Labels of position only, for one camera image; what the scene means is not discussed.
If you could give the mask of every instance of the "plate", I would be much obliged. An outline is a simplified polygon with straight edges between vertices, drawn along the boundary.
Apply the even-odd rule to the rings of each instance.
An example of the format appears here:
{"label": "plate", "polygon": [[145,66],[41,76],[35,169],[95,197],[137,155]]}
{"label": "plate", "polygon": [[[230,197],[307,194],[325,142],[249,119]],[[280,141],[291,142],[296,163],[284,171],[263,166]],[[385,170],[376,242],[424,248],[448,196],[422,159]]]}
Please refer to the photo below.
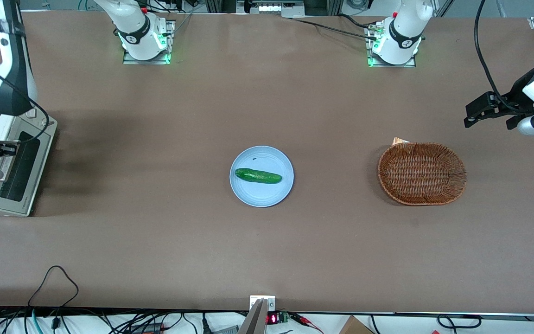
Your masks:
{"label": "plate", "polygon": [[[250,168],[281,175],[281,182],[264,184],[248,182],[237,177],[235,170]],[[294,168],[282,151],[271,146],[247,148],[236,157],[230,169],[232,191],[244,203],[254,207],[269,207],[281,202],[292,190]]]}

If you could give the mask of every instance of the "cucumber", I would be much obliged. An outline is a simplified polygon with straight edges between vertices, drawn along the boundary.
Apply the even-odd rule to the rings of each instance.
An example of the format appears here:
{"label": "cucumber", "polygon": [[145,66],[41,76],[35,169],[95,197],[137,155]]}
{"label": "cucumber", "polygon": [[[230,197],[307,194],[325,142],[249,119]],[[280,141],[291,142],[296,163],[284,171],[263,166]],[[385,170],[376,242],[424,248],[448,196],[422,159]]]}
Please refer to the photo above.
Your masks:
{"label": "cucumber", "polygon": [[263,171],[255,171],[254,169],[250,168],[236,169],[235,174],[237,177],[248,182],[276,184],[281,181],[281,175]]}

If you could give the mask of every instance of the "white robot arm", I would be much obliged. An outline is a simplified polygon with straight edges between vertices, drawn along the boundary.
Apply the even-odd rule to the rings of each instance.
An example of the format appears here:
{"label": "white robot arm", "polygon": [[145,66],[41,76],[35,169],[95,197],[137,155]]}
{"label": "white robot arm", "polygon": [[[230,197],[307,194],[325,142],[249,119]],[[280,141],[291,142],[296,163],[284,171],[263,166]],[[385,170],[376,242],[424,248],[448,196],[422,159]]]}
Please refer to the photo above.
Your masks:
{"label": "white robot arm", "polygon": [[[156,57],[167,48],[166,20],[153,13],[143,13],[134,0],[95,0],[108,13],[117,27],[127,52],[137,60]],[[36,101],[37,90],[30,68],[26,35],[16,0],[0,0],[0,76]],[[34,106],[10,85],[0,79],[0,114],[19,116]],[[0,142],[0,156],[15,153],[9,143]]]}
{"label": "white robot arm", "polygon": [[401,0],[397,15],[380,24],[384,32],[372,52],[392,65],[407,63],[417,52],[421,34],[433,13],[430,0]]}
{"label": "white robot arm", "polygon": [[143,13],[135,0],[95,0],[110,16],[129,55],[149,60],[167,48],[166,19]]}

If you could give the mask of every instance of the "brown table surface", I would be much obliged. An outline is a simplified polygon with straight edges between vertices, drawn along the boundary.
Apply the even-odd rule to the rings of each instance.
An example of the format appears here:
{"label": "brown table surface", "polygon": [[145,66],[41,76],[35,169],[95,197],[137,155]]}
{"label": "brown table surface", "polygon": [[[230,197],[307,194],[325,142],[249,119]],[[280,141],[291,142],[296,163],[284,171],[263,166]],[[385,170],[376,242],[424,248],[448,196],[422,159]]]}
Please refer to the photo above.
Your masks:
{"label": "brown table surface", "polygon": [[[71,306],[244,309],[273,294],[296,310],[534,313],[534,137],[506,118],[463,127],[490,88],[473,19],[432,19],[415,69],[369,68],[363,40],[270,15],[195,15],[168,66],[121,65],[105,13],[24,20],[59,131],[34,217],[0,218],[0,305],[61,264],[80,285]],[[534,66],[534,30],[483,19],[480,33],[505,93]],[[456,151],[464,195],[387,198],[375,170],[394,136]],[[228,178],[261,144],[295,171],[268,209]],[[35,304],[71,292],[57,272]]]}

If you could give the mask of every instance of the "brown woven basket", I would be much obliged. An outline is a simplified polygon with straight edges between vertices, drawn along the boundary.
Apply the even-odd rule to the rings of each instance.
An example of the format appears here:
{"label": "brown woven basket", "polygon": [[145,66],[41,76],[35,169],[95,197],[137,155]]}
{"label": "brown woven basket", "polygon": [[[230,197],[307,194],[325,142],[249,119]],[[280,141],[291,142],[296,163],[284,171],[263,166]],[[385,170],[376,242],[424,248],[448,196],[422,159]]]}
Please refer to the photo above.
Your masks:
{"label": "brown woven basket", "polygon": [[403,142],[379,160],[384,191],[405,205],[445,205],[464,192],[467,174],[453,150],[434,142]]}

